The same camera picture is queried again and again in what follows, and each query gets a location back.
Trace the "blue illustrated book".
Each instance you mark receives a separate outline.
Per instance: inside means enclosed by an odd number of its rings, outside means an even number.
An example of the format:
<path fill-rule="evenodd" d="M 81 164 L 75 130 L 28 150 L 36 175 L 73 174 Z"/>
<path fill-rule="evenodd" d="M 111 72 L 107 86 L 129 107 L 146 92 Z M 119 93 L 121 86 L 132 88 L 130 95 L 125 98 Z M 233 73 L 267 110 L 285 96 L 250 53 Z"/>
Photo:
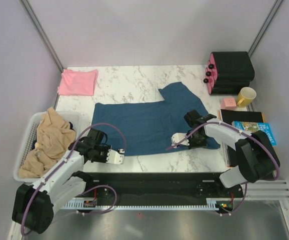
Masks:
<path fill-rule="evenodd" d="M 272 146 L 276 146 L 277 145 L 277 142 L 274 138 L 274 135 L 273 135 L 273 132 L 271 130 L 271 127 L 270 127 L 270 124 L 269 123 L 264 123 L 264 122 L 247 122 L 247 121 L 233 121 L 231 123 L 231 125 L 233 127 L 236 127 L 240 130 L 243 130 L 243 131 L 247 131 L 247 132 L 252 132 L 252 133 L 255 133 L 257 131 L 262 131 L 264 132 L 271 145 Z"/>

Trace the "white plastic basket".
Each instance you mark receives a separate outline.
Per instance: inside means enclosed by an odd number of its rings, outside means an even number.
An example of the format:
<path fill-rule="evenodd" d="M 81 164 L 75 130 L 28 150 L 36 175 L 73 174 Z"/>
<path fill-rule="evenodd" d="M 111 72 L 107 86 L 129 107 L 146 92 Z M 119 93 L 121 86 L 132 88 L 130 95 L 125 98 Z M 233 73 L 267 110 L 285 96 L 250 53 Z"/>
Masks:
<path fill-rule="evenodd" d="M 20 178 L 19 169 L 23 165 L 28 153 L 34 146 L 34 141 L 37 139 L 37 127 L 40 124 L 43 115 L 46 113 L 46 111 L 37 112 L 30 118 L 28 122 L 13 170 L 13 178 L 18 182 L 33 183 L 36 181 L 36 178 Z M 72 123 L 73 130 L 76 132 L 76 138 L 78 138 L 81 133 L 82 115 L 76 111 L 57 111 L 57 113 L 65 121 Z"/>

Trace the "black pink drawer organizer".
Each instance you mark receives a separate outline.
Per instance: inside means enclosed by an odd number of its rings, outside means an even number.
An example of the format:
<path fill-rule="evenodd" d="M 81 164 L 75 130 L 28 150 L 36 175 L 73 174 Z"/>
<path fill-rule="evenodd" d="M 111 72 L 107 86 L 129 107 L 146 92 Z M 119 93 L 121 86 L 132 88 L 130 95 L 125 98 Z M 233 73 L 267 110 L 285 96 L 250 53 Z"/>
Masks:
<path fill-rule="evenodd" d="M 210 95 L 237 95 L 248 87 L 255 70 L 246 51 L 213 51 L 210 53 L 205 77 Z"/>

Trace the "beige t-shirt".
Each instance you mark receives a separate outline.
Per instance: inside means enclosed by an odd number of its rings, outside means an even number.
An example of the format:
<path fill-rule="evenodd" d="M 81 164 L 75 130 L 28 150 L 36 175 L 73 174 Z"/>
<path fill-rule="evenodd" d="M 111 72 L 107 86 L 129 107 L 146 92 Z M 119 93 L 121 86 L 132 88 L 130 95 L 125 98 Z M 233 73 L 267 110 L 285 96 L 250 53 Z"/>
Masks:
<path fill-rule="evenodd" d="M 19 168 L 19 178 L 33 179 L 45 175 L 64 156 L 76 136 L 70 123 L 50 107 L 41 117 L 36 129 L 35 147 Z"/>

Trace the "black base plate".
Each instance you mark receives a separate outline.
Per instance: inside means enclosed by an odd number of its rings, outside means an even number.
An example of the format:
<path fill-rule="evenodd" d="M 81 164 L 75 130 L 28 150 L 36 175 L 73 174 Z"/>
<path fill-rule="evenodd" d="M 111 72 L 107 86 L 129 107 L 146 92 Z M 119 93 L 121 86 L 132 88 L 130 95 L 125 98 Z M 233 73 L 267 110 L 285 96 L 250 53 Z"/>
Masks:
<path fill-rule="evenodd" d="M 207 199 L 238 199 L 242 187 L 225 188 L 220 173 L 89 173 L 83 197 L 100 205 L 202 205 Z"/>

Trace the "yellow mug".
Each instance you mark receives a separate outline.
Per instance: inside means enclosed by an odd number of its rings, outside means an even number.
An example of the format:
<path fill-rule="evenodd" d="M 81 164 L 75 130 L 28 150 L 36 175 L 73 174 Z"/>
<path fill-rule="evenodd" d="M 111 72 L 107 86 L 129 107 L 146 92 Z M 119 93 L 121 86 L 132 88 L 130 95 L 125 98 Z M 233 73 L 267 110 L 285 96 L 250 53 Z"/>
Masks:
<path fill-rule="evenodd" d="M 256 96 L 257 96 L 257 93 L 253 88 L 243 87 L 237 96 L 237 101 L 236 101 L 237 107 L 239 108 L 247 107 L 250 103 L 253 102 Z"/>

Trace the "pink folded t-shirt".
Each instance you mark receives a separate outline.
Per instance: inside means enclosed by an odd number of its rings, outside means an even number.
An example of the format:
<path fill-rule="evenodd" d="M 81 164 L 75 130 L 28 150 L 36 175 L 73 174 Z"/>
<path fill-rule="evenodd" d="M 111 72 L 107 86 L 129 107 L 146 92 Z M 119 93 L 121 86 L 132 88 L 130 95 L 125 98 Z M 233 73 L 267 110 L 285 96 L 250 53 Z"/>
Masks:
<path fill-rule="evenodd" d="M 90 96 L 95 93 L 99 71 L 73 71 L 64 69 L 57 89 L 60 96 Z"/>

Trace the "aluminium frame rail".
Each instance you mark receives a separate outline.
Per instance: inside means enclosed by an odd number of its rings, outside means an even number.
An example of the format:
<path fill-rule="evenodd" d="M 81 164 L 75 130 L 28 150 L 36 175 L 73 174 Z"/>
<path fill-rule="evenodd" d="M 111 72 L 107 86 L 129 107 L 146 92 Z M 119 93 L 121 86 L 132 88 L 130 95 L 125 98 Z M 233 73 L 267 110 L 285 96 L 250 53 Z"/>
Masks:
<path fill-rule="evenodd" d="M 39 18 L 37 17 L 33 7 L 30 4 L 29 0 L 19 0 L 19 3 L 23 7 L 24 11 L 26 12 L 29 20 L 31 21 L 33 27 L 37 31 L 42 43 L 46 47 L 48 53 L 50 54 L 53 62 L 55 63 L 56 67 L 59 69 L 60 72 L 63 72 L 64 67 L 63 64 L 61 63 L 51 41 L 49 40 L 42 24 L 39 21 Z"/>
<path fill-rule="evenodd" d="M 265 17 L 259 31 L 257 32 L 249 50 L 248 55 L 251 58 L 254 53 L 256 52 L 257 48 L 259 47 L 262 39 L 264 38 L 266 32 L 268 31 L 269 27 L 273 23 L 276 15 L 278 14 L 280 8 L 282 7 L 285 0 L 275 0 L 271 9 L 269 10 L 267 16 Z"/>

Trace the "blue t-shirt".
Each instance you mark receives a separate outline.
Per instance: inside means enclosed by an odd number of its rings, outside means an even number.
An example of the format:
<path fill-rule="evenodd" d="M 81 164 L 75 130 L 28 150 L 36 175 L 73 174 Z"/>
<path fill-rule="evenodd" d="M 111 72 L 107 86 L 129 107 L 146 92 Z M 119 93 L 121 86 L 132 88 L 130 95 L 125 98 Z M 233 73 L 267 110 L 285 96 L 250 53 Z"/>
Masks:
<path fill-rule="evenodd" d="M 108 135 L 107 144 L 113 149 L 126 147 L 126 156 L 165 153 L 173 134 L 191 129 L 184 119 L 186 113 L 195 110 L 206 116 L 208 111 L 200 98 L 181 82 L 158 91 L 162 101 L 96 103 L 91 123 Z"/>

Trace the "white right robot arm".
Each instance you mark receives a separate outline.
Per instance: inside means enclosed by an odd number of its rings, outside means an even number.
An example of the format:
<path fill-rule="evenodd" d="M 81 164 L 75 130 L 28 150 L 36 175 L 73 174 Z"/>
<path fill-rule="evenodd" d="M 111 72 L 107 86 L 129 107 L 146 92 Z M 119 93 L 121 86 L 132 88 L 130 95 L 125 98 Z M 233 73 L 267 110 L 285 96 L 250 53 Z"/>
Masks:
<path fill-rule="evenodd" d="M 191 127 L 185 137 L 189 149 L 209 148 L 211 139 L 218 139 L 235 150 L 237 166 L 221 173 L 213 184 L 217 196 L 225 197 L 236 185 L 279 178 L 280 161 L 263 131 L 243 131 L 212 114 L 201 116 L 196 110 L 186 113 L 184 119 Z"/>

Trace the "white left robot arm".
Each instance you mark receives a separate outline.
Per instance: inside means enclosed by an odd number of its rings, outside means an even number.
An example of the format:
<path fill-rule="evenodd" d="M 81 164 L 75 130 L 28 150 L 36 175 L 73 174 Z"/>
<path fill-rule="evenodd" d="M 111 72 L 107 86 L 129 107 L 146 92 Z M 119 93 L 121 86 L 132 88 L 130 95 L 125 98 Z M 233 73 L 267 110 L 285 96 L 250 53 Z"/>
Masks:
<path fill-rule="evenodd" d="M 87 161 L 121 164 L 125 150 L 112 149 L 102 144 L 106 134 L 94 125 L 85 129 L 74 141 L 58 163 L 44 176 L 30 185 L 22 184 L 16 191 L 12 220 L 20 224 L 20 233 L 26 237 L 31 232 L 42 234 L 52 224 L 55 214 L 71 199 L 93 194 L 91 177 L 83 172 Z"/>

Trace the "aluminium frame rail right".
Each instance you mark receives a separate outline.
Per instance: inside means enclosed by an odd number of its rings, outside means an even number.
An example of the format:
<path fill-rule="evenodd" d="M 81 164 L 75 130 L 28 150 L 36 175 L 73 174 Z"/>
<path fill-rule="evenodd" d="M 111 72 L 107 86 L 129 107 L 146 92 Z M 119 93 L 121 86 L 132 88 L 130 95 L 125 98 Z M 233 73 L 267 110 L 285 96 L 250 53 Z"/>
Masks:
<path fill-rule="evenodd" d="M 259 47 L 262 39 L 264 38 L 266 32 L 268 31 L 269 27 L 273 23 L 276 15 L 278 14 L 280 8 L 282 7 L 285 0 L 275 0 L 271 9 L 269 10 L 267 16 L 265 17 L 259 31 L 257 32 L 249 50 L 248 55 L 251 58 L 254 53 L 256 52 L 257 48 Z"/>

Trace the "pink power socket cube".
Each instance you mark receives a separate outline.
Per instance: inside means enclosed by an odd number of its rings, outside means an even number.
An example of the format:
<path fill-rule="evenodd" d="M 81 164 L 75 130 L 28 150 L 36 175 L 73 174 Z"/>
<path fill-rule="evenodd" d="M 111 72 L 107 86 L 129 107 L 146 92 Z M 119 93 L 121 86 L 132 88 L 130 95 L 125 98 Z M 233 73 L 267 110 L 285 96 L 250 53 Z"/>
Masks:
<path fill-rule="evenodd" d="M 224 97 L 220 102 L 220 108 L 223 110 L 233 111 L 237 108 L 236 100 L 234 97 Z"/>

